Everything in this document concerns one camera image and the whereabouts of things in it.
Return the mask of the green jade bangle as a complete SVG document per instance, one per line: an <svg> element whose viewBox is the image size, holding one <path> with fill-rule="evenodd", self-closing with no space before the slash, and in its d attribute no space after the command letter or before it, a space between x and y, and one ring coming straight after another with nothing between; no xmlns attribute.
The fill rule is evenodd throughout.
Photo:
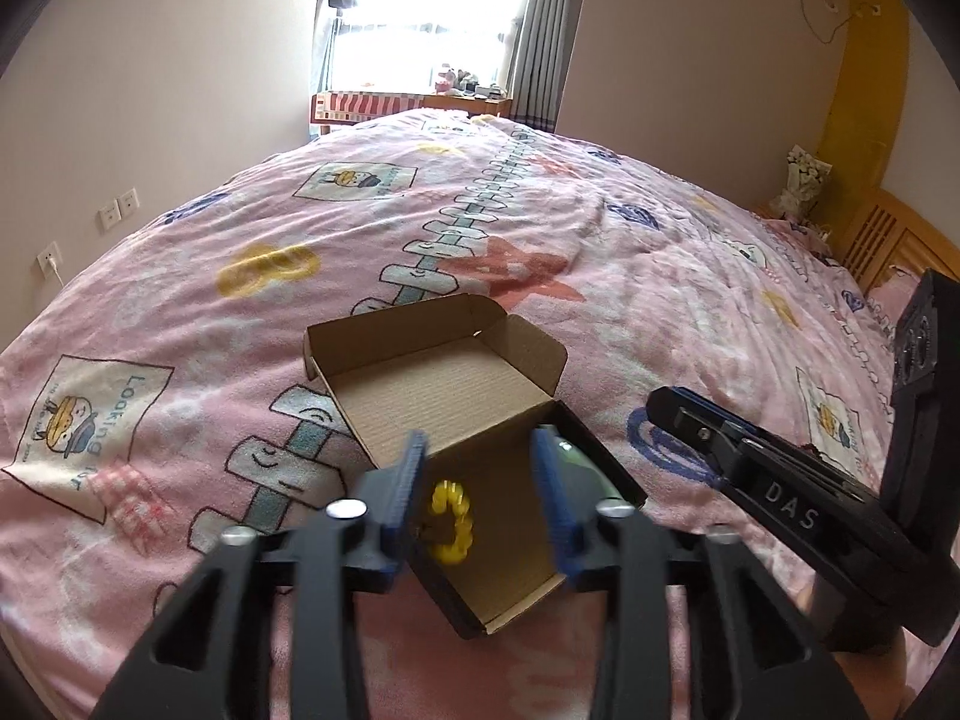
<svg viewBox="0 0 960 720"><path fill-rule="evenodd" d="M569 494L577 494L592 502L601 499L625 500L601 468L566 437L560 436L555 427L542 424L540 429L545 433L548 455Z"/></svg>

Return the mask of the wooden headboard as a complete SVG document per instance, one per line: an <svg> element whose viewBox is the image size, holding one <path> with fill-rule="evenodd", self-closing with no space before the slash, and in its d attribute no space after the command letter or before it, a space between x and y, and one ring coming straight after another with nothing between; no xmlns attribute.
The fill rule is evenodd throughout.
<svg viewBox="0 0 960 720"><path fill-rule="evenodd" d="M894 268L917 277L935 270L958 280L957 247L911 206L880 187L862 195L833 252L864 294L885 283Z"/></svg>

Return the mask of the wooden desk by window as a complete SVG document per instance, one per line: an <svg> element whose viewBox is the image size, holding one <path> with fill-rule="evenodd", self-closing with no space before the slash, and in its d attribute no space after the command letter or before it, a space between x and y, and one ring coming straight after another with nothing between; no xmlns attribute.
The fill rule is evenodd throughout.
<svg viewBox="0 0 960 720"><path fill-rule="evenodd" d="M332 127L363 124L384 115L415 109L463 110L469 115L508 117L509 98L457 98L450 94L379 93L379 91L322 91L309 103L308 132L319 137Z"/></svg>

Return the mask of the white wall socket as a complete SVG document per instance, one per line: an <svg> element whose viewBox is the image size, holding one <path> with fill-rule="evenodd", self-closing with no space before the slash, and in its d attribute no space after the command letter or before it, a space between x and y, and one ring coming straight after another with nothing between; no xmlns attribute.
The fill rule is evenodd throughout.
<svg viewBox="0 0 960 720"><path fill-rule="evenodd" d="M52 241L37 254L37 265L41 268L41 273L43 273L44 277L55 278L57 281L62 281L62 275L60 275L62 255L60 255L59 244L57 244L57 242Z"/></svg>

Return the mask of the open cardboard jewelry box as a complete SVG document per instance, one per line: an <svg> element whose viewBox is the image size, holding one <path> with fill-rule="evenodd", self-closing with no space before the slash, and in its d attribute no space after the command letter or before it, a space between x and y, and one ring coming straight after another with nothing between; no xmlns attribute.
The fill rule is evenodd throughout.
<svg viewBox="0 0 960 720"><path fill-rule="evenodd" d="M428 439L425 481L450 481L470 505L464 527L421 509L410 566L460 637L496 634L562 585L532 477L530 436L551 424L631 504L641 486L556 395L568 353L493 299L454 294L309 327L304 367L327 387L377 468L407 437ZM460 532L466 557L433 553Z"/></svg>

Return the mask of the grey striped curtain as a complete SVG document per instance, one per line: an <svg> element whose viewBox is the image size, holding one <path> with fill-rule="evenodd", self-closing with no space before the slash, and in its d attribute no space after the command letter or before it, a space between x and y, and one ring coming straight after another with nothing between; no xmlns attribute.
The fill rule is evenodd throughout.
<svg viewBox="0 0 960 720"><path fill-rule="evenodd" d="M526 0L509 64L511 119L555 132L583 0Z"/></svg>

